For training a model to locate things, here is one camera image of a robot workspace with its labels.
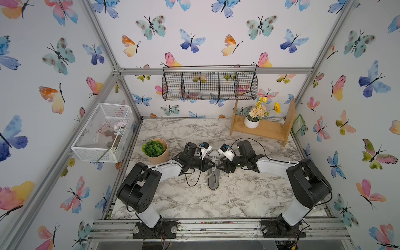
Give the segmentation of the grey canvas sneaker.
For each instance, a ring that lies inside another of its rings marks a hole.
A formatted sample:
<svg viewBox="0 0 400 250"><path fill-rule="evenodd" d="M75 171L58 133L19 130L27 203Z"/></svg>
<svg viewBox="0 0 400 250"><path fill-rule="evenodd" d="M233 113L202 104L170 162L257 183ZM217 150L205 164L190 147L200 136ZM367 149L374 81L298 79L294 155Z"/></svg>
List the grey canvas sneaker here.
<svg viewBox="0 0 400 250"><path fill-rule="evenodd" d="M208 173L208 188L215 191L219 188L220 170L217 166L221 163L221 155L217 150L211 150L207 156L215 166L207 171Z"/></svg>

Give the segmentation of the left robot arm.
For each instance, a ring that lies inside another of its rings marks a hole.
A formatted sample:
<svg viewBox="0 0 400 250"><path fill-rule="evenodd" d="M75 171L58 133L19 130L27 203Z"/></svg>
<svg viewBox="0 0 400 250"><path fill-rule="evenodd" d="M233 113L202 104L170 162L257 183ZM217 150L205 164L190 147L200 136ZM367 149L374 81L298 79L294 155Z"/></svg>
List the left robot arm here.
<svg viewBox="0 0 400 250"><path fill-rule="evenodd" d="M214 168L214 162L207 158L212 146L206 142L196 145L187 143L182 152L161 164L135 164L117 191L117 198L129 212L134 212L144 225L156 228L161 215L152 205L159 183L167 179L186 175L188 170L207 172Z"/></svg>

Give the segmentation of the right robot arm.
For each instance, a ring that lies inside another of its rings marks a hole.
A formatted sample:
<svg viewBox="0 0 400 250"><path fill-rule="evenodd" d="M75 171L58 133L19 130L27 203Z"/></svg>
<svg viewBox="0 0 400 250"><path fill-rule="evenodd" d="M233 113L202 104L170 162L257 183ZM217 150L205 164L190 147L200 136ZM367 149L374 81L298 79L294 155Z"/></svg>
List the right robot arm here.
<svg viewBox="0 0 400 250"><path fill-rule="evenodd" d="M257 155L247 140L238 144L239 153L226 144L218 152L225 157L218 169L233 173L239 167L256 173L271 174L289 180L293 201L279 215L278 222L288 228L297 226L322 200L332 193L332 187L314 162L308 158L298 162L275 160L267 155Z"/></svg>

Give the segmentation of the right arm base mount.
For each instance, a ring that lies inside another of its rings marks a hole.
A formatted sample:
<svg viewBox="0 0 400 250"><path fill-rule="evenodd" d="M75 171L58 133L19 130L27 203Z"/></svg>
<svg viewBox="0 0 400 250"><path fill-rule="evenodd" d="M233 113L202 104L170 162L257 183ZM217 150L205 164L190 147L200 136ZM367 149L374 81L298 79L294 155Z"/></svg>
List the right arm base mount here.
<svg viewBox="0 0 400 250"><path fill-rule="evenodd" d="M302 223L297 223L294 226L289 225L282 217L279 215L276 219L271 220L261 220L260 230L264 238L291 238L291 237L306 237L306 233L300 230Z"/></svg>

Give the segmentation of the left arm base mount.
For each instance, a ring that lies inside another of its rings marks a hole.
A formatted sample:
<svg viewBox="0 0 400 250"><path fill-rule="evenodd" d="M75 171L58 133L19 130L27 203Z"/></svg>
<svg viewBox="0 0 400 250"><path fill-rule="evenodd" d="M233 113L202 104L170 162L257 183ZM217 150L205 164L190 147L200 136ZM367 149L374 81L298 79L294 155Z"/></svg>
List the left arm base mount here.
<svg viewBox="0 0 400 250"><path fill-rule="evenodd" d="M178 232L177 221L160 220L154 228L148 227L140 221L135 224L133 229L133 239L175 239Z"/></svg>

